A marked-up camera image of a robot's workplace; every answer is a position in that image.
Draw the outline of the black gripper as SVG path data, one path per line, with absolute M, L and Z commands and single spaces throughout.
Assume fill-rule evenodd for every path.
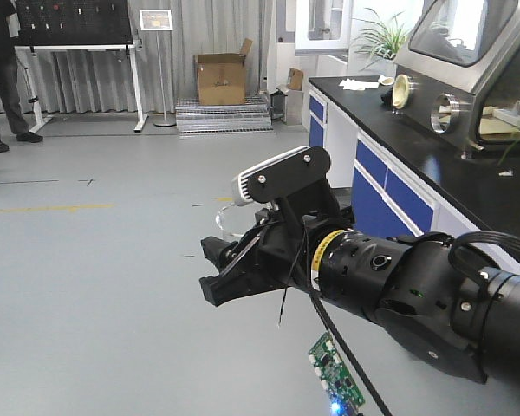
M 244 241 L 257 241 L 239 263 L 230 265 L 232 251 L 238 241 L 228 242 L 209 236 L 200 241 L 205 258 L 217 269 L 217 276 L 200 277 L 198 282 L 207 302 L 222 304 L 271 292 L 294 288 L 305 293 L 310 281 L 316 246 L 332 231 L 346 230 L 354 224 L 353 209 L 341 204 L 337 217 L 307 211 L 298 218 L 299 228 L 292 229 L 294 216 L 286 218 L 281 211 L 263 208 L 255 213 L 255 226 L 247 231 Z

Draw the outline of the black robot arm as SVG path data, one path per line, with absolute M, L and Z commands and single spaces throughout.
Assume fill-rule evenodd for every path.
M 453 266 L 452 239 L 385 239 L 355 231 L 349 208 L 302 216 L 263 209 L 233 243 L 207 237 L 218 270 L 201 279 L 213 305 L 294 287 L 382 327 L 409 353 L 451 376 L 520 390 L 520 276 L 484 252 L 458 250 L 481 277 Z

